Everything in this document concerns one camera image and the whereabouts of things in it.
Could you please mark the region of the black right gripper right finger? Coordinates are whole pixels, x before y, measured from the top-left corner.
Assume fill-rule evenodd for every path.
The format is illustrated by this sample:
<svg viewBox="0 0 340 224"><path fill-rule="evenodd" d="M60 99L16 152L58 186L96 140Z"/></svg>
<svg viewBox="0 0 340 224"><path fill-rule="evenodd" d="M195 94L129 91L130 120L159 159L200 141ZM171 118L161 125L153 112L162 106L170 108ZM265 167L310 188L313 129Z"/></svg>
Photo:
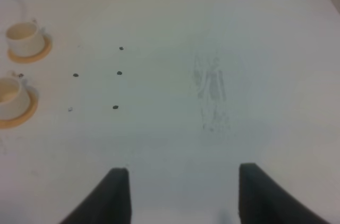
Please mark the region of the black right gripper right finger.
<svg viewBox="0 0 340 224"><path fill-rule="evenodd" d="M327 223L281 188L255 163L239 167L241 223Z"/></svg>

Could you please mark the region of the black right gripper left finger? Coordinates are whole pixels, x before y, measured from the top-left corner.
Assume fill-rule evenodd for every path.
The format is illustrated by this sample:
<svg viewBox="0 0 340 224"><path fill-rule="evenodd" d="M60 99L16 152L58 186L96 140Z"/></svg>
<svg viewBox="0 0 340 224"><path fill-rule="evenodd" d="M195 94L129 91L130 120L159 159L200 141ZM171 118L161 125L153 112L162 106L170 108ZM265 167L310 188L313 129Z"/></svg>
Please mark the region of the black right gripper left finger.
<svg viewBox="0 0 340 224"><path fill-rule="evenodd" d="M128 170L111 169L62 223L131 223Z"/></svg>

